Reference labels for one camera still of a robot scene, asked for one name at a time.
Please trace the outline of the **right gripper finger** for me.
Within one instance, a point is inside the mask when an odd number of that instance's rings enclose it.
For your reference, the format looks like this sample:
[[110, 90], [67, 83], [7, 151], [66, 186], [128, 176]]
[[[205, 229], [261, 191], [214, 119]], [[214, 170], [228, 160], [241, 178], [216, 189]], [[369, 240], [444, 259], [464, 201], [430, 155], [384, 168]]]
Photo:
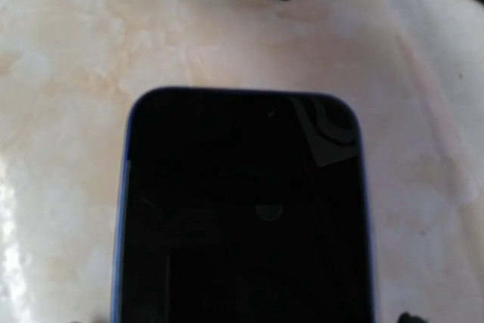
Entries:
[[398, 317], [397, 323], [428, 323], [428, 321], [409, 312], [403, 312]]

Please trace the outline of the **black phone blue edge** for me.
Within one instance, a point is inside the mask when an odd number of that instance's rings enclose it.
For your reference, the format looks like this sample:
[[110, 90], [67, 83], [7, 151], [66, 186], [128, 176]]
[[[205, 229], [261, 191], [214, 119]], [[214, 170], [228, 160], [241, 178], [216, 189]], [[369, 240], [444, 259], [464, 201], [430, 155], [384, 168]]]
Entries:
[[128, 118], [113, 322], [373, 322], [361, 132], [322, 94], [169, 87]]

